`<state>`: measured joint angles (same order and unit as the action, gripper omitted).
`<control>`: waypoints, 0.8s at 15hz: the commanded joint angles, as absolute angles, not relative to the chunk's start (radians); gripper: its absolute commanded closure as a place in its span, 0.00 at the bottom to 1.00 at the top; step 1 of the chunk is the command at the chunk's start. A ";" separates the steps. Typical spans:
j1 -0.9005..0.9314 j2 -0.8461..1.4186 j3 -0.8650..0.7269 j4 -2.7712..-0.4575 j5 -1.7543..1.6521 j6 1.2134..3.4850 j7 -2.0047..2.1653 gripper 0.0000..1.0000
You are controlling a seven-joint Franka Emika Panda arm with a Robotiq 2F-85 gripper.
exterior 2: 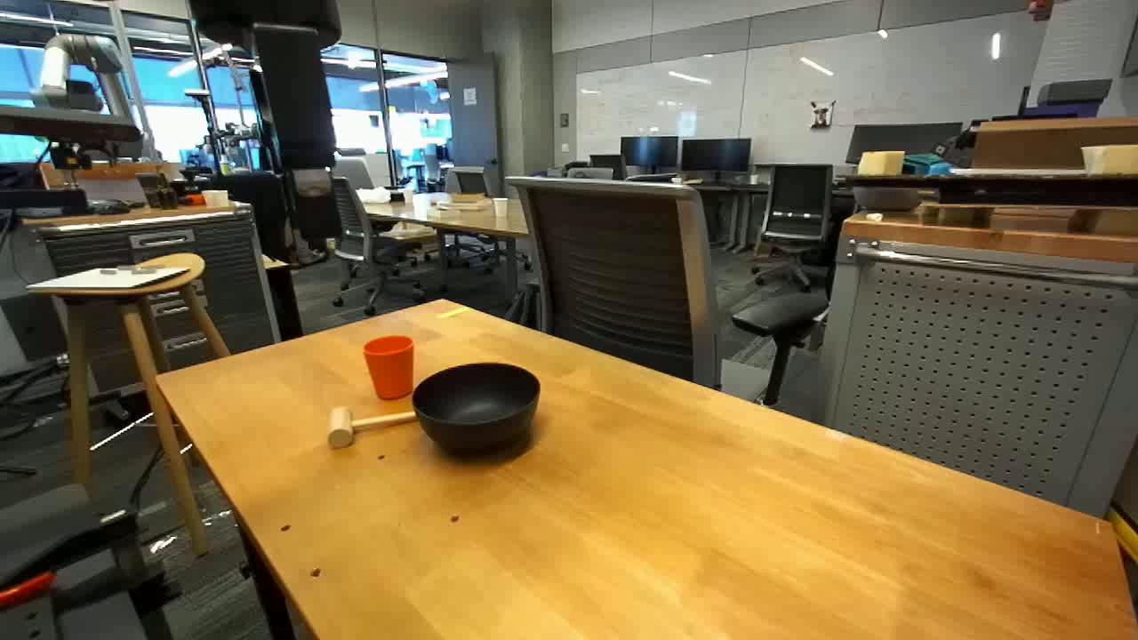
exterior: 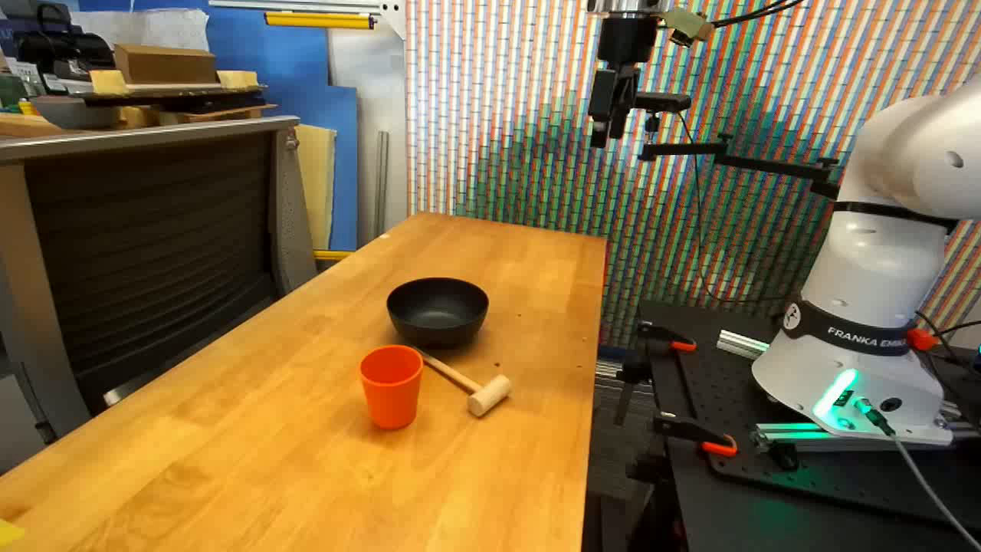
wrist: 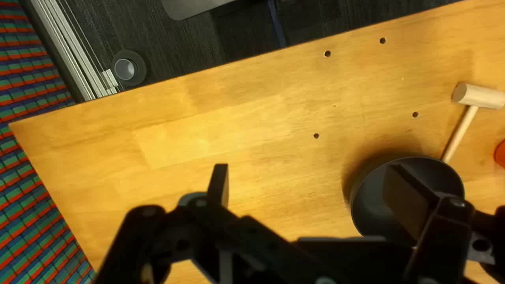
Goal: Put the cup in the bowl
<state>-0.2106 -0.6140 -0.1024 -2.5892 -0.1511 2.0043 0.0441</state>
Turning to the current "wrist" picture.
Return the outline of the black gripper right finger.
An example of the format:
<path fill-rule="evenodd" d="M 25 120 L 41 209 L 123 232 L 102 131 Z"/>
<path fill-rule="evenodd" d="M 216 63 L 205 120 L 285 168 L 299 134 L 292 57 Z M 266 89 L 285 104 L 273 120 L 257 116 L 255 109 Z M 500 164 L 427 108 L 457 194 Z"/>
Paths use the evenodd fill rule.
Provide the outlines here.
<path fill-rule="evenodd" d="M 385 204 L 411 240 L 419 237 L 441 185 L 435 166 L 394 163 L 386 168 Z"/>

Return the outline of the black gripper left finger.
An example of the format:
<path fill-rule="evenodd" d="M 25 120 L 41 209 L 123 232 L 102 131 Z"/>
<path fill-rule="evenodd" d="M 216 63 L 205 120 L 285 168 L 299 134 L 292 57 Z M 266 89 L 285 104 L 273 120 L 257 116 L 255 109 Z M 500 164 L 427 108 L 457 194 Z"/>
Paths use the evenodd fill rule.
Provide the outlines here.
<path fill-rule="evenodd" d="M 206 199 L 222 207 L 228 205 L 228 166 L 216 164 L 206 188 Z"/>

